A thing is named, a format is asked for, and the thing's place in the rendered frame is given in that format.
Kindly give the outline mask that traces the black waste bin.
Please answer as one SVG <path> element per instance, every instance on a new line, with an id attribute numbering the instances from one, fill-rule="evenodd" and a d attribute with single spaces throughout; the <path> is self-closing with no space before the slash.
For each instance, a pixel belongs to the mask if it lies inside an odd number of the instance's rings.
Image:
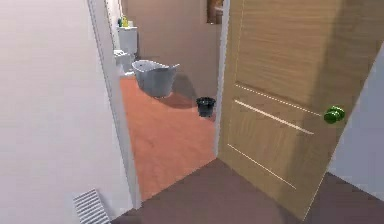
<path id="1" fill-rule="evenodd" d="M 211 97 L 199 97 L 196 99 L 197 108 L 201 117 L 210 117 L 213 114 L 213 109 L 216 100 Z"/>

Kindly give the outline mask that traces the grey laundry basket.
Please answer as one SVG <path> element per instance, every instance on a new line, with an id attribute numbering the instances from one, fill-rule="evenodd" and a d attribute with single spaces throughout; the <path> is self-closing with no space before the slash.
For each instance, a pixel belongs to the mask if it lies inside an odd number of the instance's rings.
<path id="1" fill-rule="evenodd" d="M 132 63 L 138 86 L 155 98 L 170 95 L 178 67 L 179 64 L 164 65 L 151 60 L 137 60 Z"/>

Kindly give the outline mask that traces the light wooden room door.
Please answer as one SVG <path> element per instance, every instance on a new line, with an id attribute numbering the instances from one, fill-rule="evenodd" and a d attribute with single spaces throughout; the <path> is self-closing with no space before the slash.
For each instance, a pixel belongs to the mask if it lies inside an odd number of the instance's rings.
<path id="1" fill-rule="evenodd" d="M 231 0 L 219 159 L 304 220 L 383 43 L 384 0 Z"/>

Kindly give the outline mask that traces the white toilet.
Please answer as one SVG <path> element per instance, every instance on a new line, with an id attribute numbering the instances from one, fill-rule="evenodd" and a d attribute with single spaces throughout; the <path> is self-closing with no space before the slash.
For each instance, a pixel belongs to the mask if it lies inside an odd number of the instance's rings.
<path id="1" fill-rule="evenodd" d="M 114 50 L 117 72 L 119 76 L 134 74 L 132 63 L 136 60 L 138 52 L 138 34 L 136 27 L 117 28 L 119 45 Z"/>

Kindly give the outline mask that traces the white floor vent grille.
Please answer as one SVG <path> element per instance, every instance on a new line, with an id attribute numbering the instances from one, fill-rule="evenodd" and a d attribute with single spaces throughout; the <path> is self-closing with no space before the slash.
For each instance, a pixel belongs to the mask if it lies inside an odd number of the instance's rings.
<path id="1" fill-rule="evenodd" d="M 73 203 L 80 224 L 111 224 L 95 188 L 74 197 Z"/>

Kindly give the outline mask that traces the green round door knob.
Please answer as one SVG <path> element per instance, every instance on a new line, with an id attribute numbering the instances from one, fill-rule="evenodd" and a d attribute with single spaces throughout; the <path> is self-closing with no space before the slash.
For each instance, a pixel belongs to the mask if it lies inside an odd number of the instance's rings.
<path id="1" fill-rule="evenodd" d="M 330 107 L 324 114 L 323 119 L 328 124 L 334 124 L 343 120 L 345 117 L 345 111 L 338 106 Z"/>

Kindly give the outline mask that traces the brown framed wall picture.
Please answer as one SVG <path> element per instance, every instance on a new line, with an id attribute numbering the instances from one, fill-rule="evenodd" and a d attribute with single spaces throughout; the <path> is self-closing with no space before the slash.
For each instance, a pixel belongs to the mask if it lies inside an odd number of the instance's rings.
<path id="1" fill-rule="evenodd" d="M 221 24 L 224 0 L 207 0 L 207 22 Z"/>

